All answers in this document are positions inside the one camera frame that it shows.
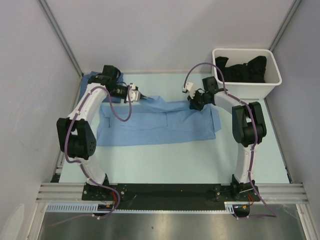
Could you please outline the light blue long sleeve shirt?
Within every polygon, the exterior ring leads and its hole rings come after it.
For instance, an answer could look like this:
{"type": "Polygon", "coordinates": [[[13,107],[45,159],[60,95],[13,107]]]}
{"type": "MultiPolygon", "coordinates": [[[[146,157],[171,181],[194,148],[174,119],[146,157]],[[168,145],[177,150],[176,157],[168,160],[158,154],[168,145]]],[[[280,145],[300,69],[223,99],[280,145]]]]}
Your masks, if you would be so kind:
{"type": "Polygon", "coordinates": [[[189,109],[186,100],[152,98],[132,107],[101,105],[97,145],[124,147],[213,140],[222,128],[219,112],[210,105],[197,111],[189,109]]]}

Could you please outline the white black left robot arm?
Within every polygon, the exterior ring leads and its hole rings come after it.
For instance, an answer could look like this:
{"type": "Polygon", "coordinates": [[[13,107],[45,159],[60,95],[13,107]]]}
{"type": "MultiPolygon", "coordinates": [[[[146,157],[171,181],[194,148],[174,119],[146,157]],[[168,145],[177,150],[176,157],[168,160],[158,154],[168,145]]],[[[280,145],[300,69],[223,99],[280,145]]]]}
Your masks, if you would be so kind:
{"type": "Polygon", "coordinates": [[[115,189],[110,187],[107,174],[98,165],[95,158],[97,140],[91,123],[103,100],[112,98],[132,104],[144,99],[139,88],[130,83],[119,81],[121,71],[113,65],[104,65],[101,73],[91,76],[85,92],[75,109],[66,117],[56,122],[60,150],[69,164],[80,167],[86,183],[93,188],[93,194],[105,200],[115,189]]]}

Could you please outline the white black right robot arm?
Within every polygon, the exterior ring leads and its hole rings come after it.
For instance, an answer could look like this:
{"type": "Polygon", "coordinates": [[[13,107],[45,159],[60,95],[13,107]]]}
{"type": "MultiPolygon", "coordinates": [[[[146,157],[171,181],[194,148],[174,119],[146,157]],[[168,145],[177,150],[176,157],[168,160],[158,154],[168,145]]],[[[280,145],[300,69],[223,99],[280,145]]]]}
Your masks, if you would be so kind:
{"type": "Polygon", "coordinates": [[[246,103],[238,97],[219,88],[215,77],[202,80],[204,91],[185,81],[182,91],[188,94],[189,108],[201,111],[205,105],[215,105],[231,114],[232,135],[238,143],[237,163],[230,186],[217,189],[216,193],[226,193],[233,200],[250,200],[258,189],[255,186],[254,166],[258,145],[267,134],[261,104],[257,101],[246,103]]]}

